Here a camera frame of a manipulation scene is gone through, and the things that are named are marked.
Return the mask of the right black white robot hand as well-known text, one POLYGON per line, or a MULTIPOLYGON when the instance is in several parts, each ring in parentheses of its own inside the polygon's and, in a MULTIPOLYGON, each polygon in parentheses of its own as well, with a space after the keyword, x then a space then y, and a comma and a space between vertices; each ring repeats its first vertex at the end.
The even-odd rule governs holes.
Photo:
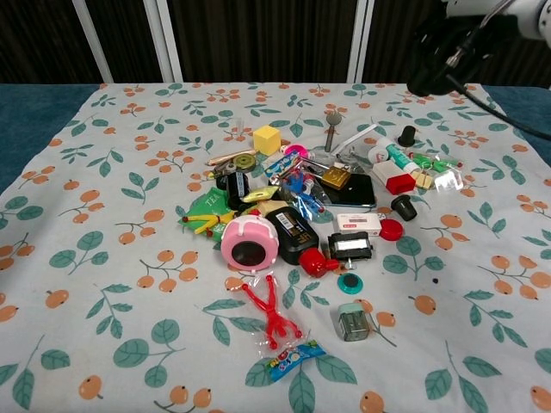
POLYGON ((516 18, 507 13, 511 1, 474 4, 482 10, 463 13, 441 6, 414 33, 407 82, 414 95, 448 94, 455 89, 448 75, 469 82, 515 36, 516 18))

